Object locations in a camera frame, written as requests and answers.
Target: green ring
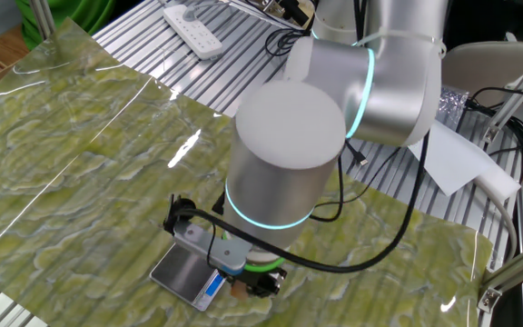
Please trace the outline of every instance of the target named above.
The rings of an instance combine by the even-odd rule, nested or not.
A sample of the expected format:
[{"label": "green ring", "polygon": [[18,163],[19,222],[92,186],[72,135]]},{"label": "green ring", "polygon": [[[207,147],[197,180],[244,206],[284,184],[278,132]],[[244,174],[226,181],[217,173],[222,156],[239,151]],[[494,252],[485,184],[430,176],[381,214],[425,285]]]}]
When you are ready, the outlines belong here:
[{"label": "green ring", "polygon": [[[225,240],[225,233],[222,234],[222,240]],[[283,258],[279,258],[278,260],[274,261],[273,263],[268,263],[264,265],[253,265],[246,263],[245,264],[245,270],[251,273],[266,273],[269,271],[272,271],[276,268],[278,268],[285,260]]]}]

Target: green fabric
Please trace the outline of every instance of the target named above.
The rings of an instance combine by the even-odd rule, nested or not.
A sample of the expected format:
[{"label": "green fabric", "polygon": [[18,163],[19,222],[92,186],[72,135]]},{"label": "green fabric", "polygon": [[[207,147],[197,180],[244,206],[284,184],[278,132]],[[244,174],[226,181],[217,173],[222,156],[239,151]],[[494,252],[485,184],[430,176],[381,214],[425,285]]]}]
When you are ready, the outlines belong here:
[{"label": "green fabric", "polygon": [[[153,282],[173,242],[162,227],[171,193],[211,208],[231,139],[229,117],[118,63],[66,19],[0,82],[0,291],[52,327],[477,325],[492,245],[421,212],[367,271],[284,263],[275,298],[240,302],[225,285],[199,312]],[[346,196],[364,187],[346,176]],[[321,202],[337,199],[333,172]],[[369,189],[336,223],[306,222],[290,251],[363,262],[389,244],[406,207]]]},{"label": "green fabric", "polygon": [[[29,50],[33,50],[42,42],[34,12],[29,5],[29,0],[15,0],[15,2],[23,17],[22,35],[25,44]],[[116,0],[48,0],[56,27],[66,17],[70,17],[90,35],[108,23],[115,2]]]}]

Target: white power strip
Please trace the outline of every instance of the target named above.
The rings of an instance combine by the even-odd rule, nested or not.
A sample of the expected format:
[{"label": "white power strip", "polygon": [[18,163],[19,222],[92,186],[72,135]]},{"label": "white power strip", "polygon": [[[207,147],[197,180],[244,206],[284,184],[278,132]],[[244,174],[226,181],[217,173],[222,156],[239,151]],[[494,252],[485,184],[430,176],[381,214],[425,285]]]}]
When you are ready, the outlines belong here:
[{"label": "white power strip", "polygon": [[220,55],[223,52],[222,43],[198,19],[192,22],[185,21],[183,19],[185,10],[187,10],[185,5],[164,8],[164,20],[202,60]]}]

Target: silver cylindrical robot link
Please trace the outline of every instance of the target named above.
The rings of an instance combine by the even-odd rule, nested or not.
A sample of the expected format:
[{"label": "silver cylindrical robot link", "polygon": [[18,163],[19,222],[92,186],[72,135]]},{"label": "silver cylindrical robot link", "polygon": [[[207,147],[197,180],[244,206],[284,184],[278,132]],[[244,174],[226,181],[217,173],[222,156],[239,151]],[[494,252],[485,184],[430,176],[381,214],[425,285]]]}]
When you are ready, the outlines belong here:
[{"label": "silver cylindrical robot link", "polygon": [[[344,145],[345,124],[323,91],[271,82],[233,120],[224,220],[283,249],[301,233]],[[276,256],[253,248],[253,263]]]}]

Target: white chair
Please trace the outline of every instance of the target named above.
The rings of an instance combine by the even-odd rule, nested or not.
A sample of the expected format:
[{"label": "white chair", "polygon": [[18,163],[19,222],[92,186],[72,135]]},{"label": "white chair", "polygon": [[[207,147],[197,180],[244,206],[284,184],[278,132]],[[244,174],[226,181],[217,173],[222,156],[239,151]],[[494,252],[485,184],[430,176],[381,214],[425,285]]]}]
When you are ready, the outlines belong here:
[{"label": "white chair", "polygon": [[[472,96],[483,87],[505,87],[523,75],[523,42],[478,42],[460,45],[449,52],[442,63],[443,84],[469,91]],[[491,106],[504,94],[486,91],[477,98]]]}]

